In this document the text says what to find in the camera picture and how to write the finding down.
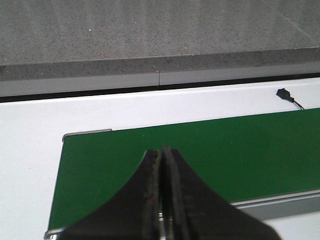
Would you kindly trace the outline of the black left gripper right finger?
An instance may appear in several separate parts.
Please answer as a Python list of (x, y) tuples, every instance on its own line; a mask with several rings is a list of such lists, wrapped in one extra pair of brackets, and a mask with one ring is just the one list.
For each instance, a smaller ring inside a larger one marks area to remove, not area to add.
[(162, 209), (174, 240), (279, 240), (269, 225), (242, 212), (212, 190), (177, 148), (162, 150)]

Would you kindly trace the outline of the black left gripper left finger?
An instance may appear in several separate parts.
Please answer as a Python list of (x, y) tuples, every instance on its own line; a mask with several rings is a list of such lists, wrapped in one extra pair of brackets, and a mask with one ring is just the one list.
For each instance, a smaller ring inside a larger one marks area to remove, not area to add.
[(160, 239), (160, 152), (148, 149), (125, 185), (98, 209), (71, 224), (60, 240)]

